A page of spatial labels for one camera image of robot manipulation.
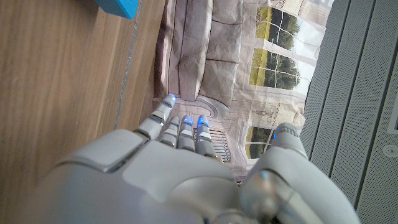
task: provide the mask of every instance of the sofa cushion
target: sofa cushion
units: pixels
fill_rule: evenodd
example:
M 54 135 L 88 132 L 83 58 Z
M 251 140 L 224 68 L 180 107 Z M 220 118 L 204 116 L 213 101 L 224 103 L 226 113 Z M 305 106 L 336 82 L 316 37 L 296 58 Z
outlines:
M 238 63 L 241 42 L 242 24 L 229 25 L 213 21 L 206 58 Z
M 213 20 L 224 24 L 241 24 L 242 11 L 242 0 L 214 0 Z
M 212 12 L 213 0 L 187 1 L 179 65 L 180 96 L 184 100 L 195 100 L 199 92 L 205 69 Z
M 199 94 L 230 107 L 237 69 L 238 64 L 233 62 L 206 60 Z

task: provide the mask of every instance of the wooden table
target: wooden table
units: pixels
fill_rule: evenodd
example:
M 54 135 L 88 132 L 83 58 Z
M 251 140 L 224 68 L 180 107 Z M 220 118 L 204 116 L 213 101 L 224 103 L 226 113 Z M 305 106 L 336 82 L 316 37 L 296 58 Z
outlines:
M 135 20 L 93 0 L 0 2 L 0 223 L 61 157 L 138 125 L 164 3 L 143 0 L 131 45 Z

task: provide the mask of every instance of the gray acoustic panel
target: gray acoustic panel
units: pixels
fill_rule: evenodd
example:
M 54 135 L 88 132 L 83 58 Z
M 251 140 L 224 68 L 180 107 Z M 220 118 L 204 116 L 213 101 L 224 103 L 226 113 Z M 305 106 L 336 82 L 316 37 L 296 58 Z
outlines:
M 397 92 L 398 59 L 395 61 L 359 198 L 357 213 L 363 223 L 398 223 L 398 157 L 387 157 L 383 153 L 384 146 L 398 146 L 398 135 L 387 134 Z
M 329 14 L 326 24 L 325 37 L 321 44 L 321 51 L 308 90 L 305 104 L 305 125 L 300 133 L 301 141 L 308 156 L 311 156 L 313 143 L 317 134 L 318 124 L 325 102 L 329 81 L 335 64 L 336 52 L 340 44 L 341 33 L 344 29 L 345 18 L 349 8 L 349 1 L 336 0 Z
M 395 61 L 396 0 L 377 0 L 348 106 L 331 179 L 355 206 Z
M 351 0 L 349 5 L 311 156 L 311 162 L 327 176 L 330 176 L 340 140 L 348 101 L 351 97 L 351 90 L 368 33 L 374 1 Z

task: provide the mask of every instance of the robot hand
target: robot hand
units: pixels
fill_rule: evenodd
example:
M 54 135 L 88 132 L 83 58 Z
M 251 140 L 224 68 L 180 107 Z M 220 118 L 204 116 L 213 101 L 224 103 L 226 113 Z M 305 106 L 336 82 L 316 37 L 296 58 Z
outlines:
M 172 118 L 159 137 L 174 103 L 166 96 L 134 132 L 105 134 L 57 163 L 16 223 L 359 223 L 291 124 L 277 128 L 239 190 L 206 116 L 196 143 L 189 116 Z
M 206 116 L 196 143 L 189 116 L 181 125 L 172 118 L 159 137 L 174 103 L 166 96 L 134 132 L 112 131 L 58 162 L 16 222 L 255 223 L 238 211 L 238 185 L 218 161 Z

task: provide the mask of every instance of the blue object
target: blue object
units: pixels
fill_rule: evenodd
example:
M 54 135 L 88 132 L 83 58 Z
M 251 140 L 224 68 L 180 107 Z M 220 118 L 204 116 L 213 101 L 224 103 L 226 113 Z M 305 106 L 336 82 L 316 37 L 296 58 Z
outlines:
M 169 96 L 171 96 L 173 100 L 175 100 L 175 96 L 173 94 L 169 93 Z
M 138 0 L 95 0 L 107 13 L 131 19 L 137 9 Z

